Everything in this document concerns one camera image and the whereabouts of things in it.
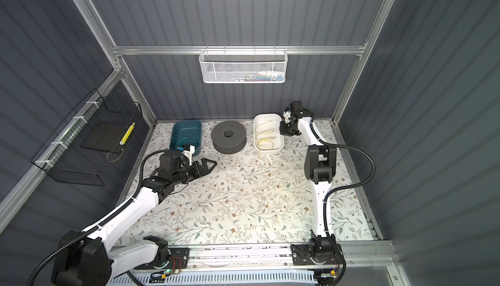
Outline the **grey perforated cable spool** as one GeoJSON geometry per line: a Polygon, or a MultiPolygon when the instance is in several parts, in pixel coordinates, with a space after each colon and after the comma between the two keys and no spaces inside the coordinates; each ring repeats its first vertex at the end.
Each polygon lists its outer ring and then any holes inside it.
{"type": "Polygon", "coordinates": [[[232,155],[245,148],[246,128],[236,121],[221,122],[213,128],[211,139],[216,151],[224,155],[232,155]]]}

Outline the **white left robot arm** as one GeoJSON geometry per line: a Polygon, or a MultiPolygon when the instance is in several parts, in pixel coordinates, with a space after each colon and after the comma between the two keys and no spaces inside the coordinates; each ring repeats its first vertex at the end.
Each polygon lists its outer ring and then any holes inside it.
{"type": "Polygon", "coordinates": [[[140,177],[126,201],[93,225],[80,232],[69,231],[61,238],[56,251],[44,261],[54,262],[54,285],[106,285],[141,265],[160,270],[175,265],[165,239],[147,235],[130,246],[116,248],[115,243],[140,217],[173,194],[177,185],[211,174],[217,162],[207,158],[192,161],[185,153],[170,149],[152,152],[145,159],[156,155],[160,157],[156,175],[140,177]]]}

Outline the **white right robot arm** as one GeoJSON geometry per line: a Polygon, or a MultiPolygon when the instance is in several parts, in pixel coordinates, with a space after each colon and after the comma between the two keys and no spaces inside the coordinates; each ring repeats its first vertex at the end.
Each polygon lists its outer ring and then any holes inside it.
{"type": "Polygon", "coordinates": [[[301,101],[293,101],[283,112],[279,130],[284,136],[300,136],[307,143],[303,171],[311,186],[313,219],[309,245],[299,254],[305,262],[336,263],[340,261],[339,246],[333,234],[330,201],[325,197],[336,174],[337,150],[325,144],[315,118],[301,101]]]}

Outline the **white plastic tub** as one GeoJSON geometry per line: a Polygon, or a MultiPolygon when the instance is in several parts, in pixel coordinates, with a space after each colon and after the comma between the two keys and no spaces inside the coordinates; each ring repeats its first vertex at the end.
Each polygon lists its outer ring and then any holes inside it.
{"type": "Polygon", "coordinates": [[[260,154],[273,155],[284,148],[285,139],[279,131],[281,120],[278,114],[259,114],[254,117],[253,143],[260,154]]]}

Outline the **teal plastic tub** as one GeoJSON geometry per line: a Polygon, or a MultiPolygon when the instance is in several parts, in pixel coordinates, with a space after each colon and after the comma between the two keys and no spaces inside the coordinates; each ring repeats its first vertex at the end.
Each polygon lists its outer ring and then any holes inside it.
{"type": "Polygon", "coordinates": [[[176,122],[171,133],[170,150],[182,148],[185,144],[194,145],[194,156],[201,152],[202,123],[197,119],[176,122]]]}

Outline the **items in white basket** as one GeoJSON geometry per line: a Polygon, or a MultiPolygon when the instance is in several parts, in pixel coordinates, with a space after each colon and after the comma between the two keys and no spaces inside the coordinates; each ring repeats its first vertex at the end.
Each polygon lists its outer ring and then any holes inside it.
{"type": "Polygon", "coordinates": [[[234,79],[236,82],[280,82],[285,80],[284,71],[258,71],[239,73],[234,79]]]}

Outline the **black flat pad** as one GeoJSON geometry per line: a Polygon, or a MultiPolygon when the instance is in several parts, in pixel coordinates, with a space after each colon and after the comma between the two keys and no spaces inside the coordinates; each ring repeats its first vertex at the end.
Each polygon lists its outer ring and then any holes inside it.
{"type": "Polygon", "coordinates": [[[80,147],[106,153],[120,153],[123,146],[119,145],[119,142],[125,132],[123,124],[99,122],[83,139],[80,147]]]}

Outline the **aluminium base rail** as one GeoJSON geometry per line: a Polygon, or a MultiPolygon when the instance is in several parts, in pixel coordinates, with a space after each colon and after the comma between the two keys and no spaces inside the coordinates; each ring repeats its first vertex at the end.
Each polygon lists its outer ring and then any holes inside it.
{"type": "Polygon", "coordinates": [[[147,242],[113,248],[118,272],[111,285],[408,285],[387,241],[173,246],[150,264],[147,242]]]}

